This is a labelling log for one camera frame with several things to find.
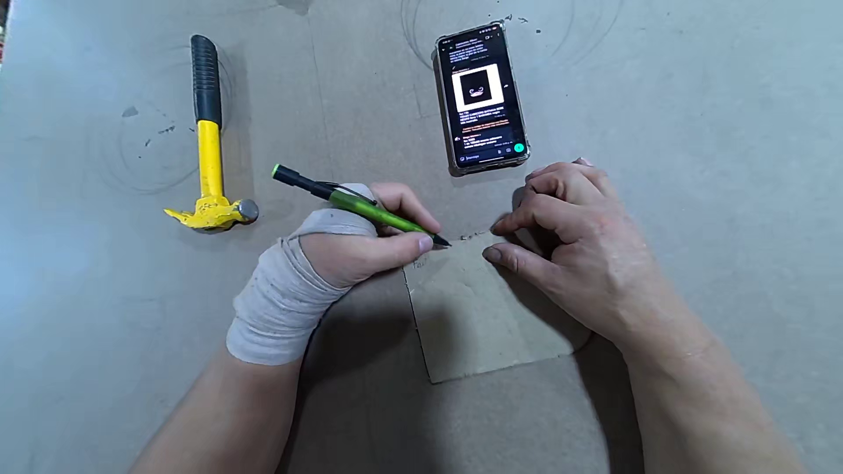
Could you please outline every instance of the pen tip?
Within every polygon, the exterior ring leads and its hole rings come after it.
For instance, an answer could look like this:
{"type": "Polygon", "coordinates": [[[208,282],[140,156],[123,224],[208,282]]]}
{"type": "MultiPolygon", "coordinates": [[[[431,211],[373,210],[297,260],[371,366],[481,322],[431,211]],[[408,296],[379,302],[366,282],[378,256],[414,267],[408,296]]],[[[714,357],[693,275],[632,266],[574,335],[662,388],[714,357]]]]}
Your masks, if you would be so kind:
{"type": "Polygon", "coordinates": [[[451,246],[451,244],[447,240],[443,239],[442,237],[439,237],[436,234],[433,235],[433,243],[436,244],[436,245],[441,245],[443,247],[450,247],[451,246]]]}

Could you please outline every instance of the pen clip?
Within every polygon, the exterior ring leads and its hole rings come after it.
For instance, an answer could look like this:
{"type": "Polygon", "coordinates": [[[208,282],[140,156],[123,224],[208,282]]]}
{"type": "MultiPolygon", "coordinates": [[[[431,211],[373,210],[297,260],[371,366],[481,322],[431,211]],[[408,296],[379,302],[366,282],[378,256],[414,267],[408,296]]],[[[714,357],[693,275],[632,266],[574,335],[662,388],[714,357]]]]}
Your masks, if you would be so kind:
{"type": "Polygon", "coordinates": [[[332,183],[332,182],[330,182],[330,181],[316,181],[316,182],[318,182],[318,183],[319,183],[319,184],[321,184],[321,185],[325,185],[325,186],[328,186],[328,187],[332,187],[332,188],[334,188],[334,189],[342,189],[342,190],[344,190],[344,191],[348,191],[348,192],[350,192],[351,194],[353,194],[354,196],[357,196],[357,197],[359,197],[360,199],[363,199],[365,202],[368,202],[369,204],[371,204],[371,205],[373,205],[373,206],[377,206],[377,205],[378,205],[378,202],[377,202],[377,201],[375,201],[375,200],[373,200],[373,199],[369,199],[368,197],[365,197],[364,195],[360,194],[359,192],[354,191],[353,189],[348,189],[347,187],[345,187],[345,186],[343,186],[343,185],[338,185],[338,184],[336,184],[336,183],[332,183]]]}

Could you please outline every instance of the hammer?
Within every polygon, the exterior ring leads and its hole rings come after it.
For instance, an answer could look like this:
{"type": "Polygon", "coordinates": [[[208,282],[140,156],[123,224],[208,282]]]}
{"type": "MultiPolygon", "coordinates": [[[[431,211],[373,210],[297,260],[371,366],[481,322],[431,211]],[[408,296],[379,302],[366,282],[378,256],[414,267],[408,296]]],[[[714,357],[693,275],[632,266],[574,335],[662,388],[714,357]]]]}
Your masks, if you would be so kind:
{"type": "Polygon", "coordinates": [[[223,103],[219,92],[217,47],[202,35],[191,37],[193,62],[193,105],[199,138],[199,184],[201,197],[193,213],[164,209],[168,216],[191,229],[230,229],[235,222],[258,218],[258,206],[251,199],[229,203],[223,195],[223,160],[219,136],[223,125],[223,103]]]}

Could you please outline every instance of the bandaged wrist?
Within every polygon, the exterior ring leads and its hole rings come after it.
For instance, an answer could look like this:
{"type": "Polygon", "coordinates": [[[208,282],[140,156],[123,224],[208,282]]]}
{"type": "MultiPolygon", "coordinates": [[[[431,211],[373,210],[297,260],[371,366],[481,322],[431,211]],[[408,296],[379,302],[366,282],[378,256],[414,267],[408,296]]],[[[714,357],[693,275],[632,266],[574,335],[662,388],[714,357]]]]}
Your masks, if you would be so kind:
{"type": "MultiPolygon", "coordinates": [[[[364,185],[345,184],[373,198],[364,185]]],[[[327,283],[310,265],[300,238],[307,234],[377,236],[374,225],[348,211],[311,213],[301,227],[265,251],[243,291],[234,299],[236,316],[226,347],[236,358],[263,365],[287,364],[304,355],[308,340],[328,308],[348,292],[327,283]]]]}

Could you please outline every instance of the pen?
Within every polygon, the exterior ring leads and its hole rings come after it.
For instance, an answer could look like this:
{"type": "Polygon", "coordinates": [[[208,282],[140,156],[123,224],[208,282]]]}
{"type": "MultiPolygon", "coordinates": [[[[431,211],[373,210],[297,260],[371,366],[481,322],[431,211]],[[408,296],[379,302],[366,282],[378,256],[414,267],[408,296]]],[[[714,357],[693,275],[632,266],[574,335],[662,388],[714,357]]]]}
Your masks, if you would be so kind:
{"type": "Polygon", "coordinates": [[[290,170],[286,166],[276,164],[272,169],[272,179],[279,180],[284,184],[290,186],[300,187],[305,191],[310,191],[310,194],[321,197],[335,206],[363,216],[367,219],[379,222],[384,225],[389,225],[404,232],[424,232],[433,238],[433,243],[437,245],[444,245],[450,247],[451,244],[447,240],[438,235],[425,230],[421,225],[414,224],[407,219],[400,218],[395,214],[378,207],[376,201],[372,201],[367,197],[354,192],[353,190],[342,187],[336,183],[326,181],[314,181],[305,178],[297,171],[290,170]]]}

